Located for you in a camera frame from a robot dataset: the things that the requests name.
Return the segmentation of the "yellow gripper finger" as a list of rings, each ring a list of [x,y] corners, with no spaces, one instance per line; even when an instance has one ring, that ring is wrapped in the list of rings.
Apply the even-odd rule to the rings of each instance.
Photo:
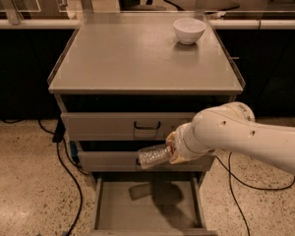
[[[171,164],[179,164],[186,162],[186,158],[182,156],[179,152],[175,151],[169,159]]]
[[[175,150],[175,133],[174,132],[171,132],[167,136],[165,143],[170,148],[171,151]]]

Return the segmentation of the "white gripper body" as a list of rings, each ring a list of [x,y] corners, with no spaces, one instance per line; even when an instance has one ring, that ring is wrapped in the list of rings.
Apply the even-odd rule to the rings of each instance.
[[[182,161],[196,160],[212,150],[197,138],[193,123],[183,124],[176,129],[174,147],[178,159]]]

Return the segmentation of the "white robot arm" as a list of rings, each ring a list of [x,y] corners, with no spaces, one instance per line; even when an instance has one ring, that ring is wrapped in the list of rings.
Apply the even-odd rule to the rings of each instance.
[[[259,124],[242,102],[197,113],[167,138],[172,164],[196,160],[213,149],[239,152],[295,176],[295,128]]]

